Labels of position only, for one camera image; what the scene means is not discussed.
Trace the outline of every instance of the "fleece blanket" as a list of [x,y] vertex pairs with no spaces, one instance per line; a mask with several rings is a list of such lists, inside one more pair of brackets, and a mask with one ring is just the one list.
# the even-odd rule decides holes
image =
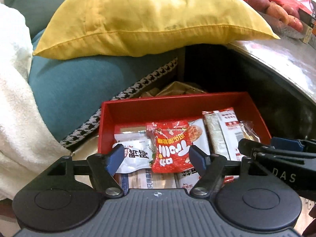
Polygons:
[[0,4],[0,199],[70,152],[51,135],[27,83],[32,43],[24,17]]

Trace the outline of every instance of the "metal pivot bolt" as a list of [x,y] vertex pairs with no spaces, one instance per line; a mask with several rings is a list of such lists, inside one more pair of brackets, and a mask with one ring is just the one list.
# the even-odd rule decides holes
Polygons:
[[116,188],[116,187],[110,187],[110,188],[107,188],[105,190],[105,193],[109,196],[117,196],[119,194],[121,194],[121,190],[119,188]]
[[207,195],[208,191],[206,188],[204,187],[196,187],[192,189],[193,194],[197,195],[197,196],[204,196]]

